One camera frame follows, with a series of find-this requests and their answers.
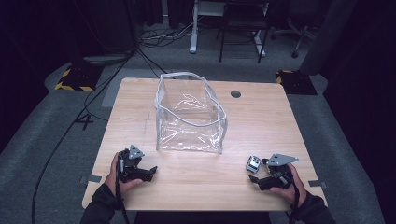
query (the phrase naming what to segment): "hand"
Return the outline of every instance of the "hand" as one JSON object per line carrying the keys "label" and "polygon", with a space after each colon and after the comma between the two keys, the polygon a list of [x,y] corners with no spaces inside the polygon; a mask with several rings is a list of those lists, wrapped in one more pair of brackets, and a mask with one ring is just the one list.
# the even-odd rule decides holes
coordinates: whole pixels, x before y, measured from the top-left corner
{"label": "hand", "polygon": [[[110,174],[108,174],[105,180],[105,184],[108,185],[114,197],[116,197],[116,172],[117,172],[118,160],[119,160],[119,153],[116,153],[116,155],[113,158],[113,162],[111,162]],[[128,190],[143,183],[143,180],[135,179],[126,183],[119,181],[119,183],[120,183],[121,197],[123,198],[123,196],[128,192]]]}
{"label": "hand", "polygon": [[[288,166],[291,170],[291,173],[293,174],[294,183],[296,184],[297,189],[300,191],[300,199],[299,199],[298,206],[297,206],[297,207],[300,207],[301,204],[303,204],[303,202],[306,199],[306,189],[304,187],[303,182],[301,181],[300,177],[297,174],[296,168],[293,165],[291,165],[291,163],[289,163]],[[293,185],[290,185],[288,189],[273,187],[273,188],[270,188],[270,191],[285,198],[286,201],[288,201],[289,203],[294,205],[295,191],[294,191]]]}

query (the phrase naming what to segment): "black sleeve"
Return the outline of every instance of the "black sleeve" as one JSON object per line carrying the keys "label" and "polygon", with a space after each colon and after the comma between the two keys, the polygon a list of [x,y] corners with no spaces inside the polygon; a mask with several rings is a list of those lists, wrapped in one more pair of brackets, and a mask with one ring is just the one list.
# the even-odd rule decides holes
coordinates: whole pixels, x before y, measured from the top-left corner
{"label": "black sleeve", "polygon": [[106,184],[103,184],[93,194],[92,202],[88,204],[79,223],[110,223],[117,205],[116,197],[111,193],[110,188]]}
{"label": "black sleeve", "polygon": [[333,224],[335,220],[330,214],[329,208],[319,196],[313,196],[307,192],[306,199],[295,215],[296,220],[305,224]]}

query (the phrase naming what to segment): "gray carpet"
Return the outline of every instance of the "gray carpet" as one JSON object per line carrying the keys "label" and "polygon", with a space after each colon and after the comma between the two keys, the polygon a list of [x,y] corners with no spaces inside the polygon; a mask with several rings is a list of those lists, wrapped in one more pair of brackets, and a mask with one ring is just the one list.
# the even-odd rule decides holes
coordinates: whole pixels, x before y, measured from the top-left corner
{"label": "gray carpet", "polygon": [[[223,62],[219,63],[216,32],[211,29],[200,32],[196,54],[189,53],[189,36],[166,47],[142,47],[142,50],[167,72],[188,70],[208,80],[274,83],[277,70],[299,68],[310,46],[309,41],[303,42],[300,57],[293,59],[290,54],[294,38],[269,39],[266,56],[261,63],[257,63],[253,47],[234,50],[229,46],[225,49]],[[35,183],[44,164],[83,109],[87,97],[90,101],[100,92],[100,88],[91,94],[86,91],[55,91],[54,87],[67,65],[49,74],[46,80],[49,94],[0,154],[0,223],[31,222]],[[99,83],[112,76],[117,66],[106,67]],[[89,106],[88,110],[96,116],[92,118],[94,123],[89,124],[85,131],[83,124],[71,127],[42,178],[35,202],[36,223],[79,222],[84,211],[81,201],[85,191],[85,185],[79,181],[82,176],[91,174],[106,129],[104,119],[108,119],[111,113],[120,80],[131,74],[155,77],[154,73],[147,73],[149,69],[143,58],[135,54],[108,89]],[[373,185],[322,95],[326,79],[321,75],[311,79],[318,91],[317,96],[289,95],[288,99],[318,177],[329,186],[324,193],[333,217],[338,223],[384,223]],[[270,213],[270,217],[274,224],[288,223],[283,213]],[[124,223],[120,212],[116,213],[112,223]]]}

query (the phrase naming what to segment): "transparent bag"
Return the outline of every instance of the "transparent bag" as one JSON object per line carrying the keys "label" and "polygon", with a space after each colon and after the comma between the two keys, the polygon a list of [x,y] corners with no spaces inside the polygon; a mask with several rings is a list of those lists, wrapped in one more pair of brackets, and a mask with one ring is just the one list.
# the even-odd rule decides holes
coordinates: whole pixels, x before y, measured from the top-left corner
{"label": "transparent bag", "polygon": [[[178,76],[194,80],[167,78]],[[161,75],[155,105],[157,150],[222,153],[227,116],[205,78],[187,72]]]}

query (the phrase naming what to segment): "wooden tabletop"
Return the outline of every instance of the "wooden tabletop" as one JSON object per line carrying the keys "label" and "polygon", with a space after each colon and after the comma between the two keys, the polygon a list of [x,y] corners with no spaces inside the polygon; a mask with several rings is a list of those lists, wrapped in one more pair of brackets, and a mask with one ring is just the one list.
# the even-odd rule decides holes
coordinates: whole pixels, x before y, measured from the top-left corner
{"label": "wooden tabletop", "polygon": [[[188,80],[172,80],[183,85]],[[150,211],[286,211],[290,205],[270,191],[260,191],[245,169],[249,156],[269,159],[274,153],[297,157],[294,166],[307,190],[324,198],[304,140],[278,84],[209,81],[228,118],[223,153],[156,150],[155,93],[159,79],[125,78],[114,104],[83,207],[105,181],[114,154],[135,145],[146,156],[139,168],[158,166],[151,182],[132,189],[125,197],[127,210]],[[233,98],[231,91],[240,91]],[[255,175],[268,176],[261,166]]]}

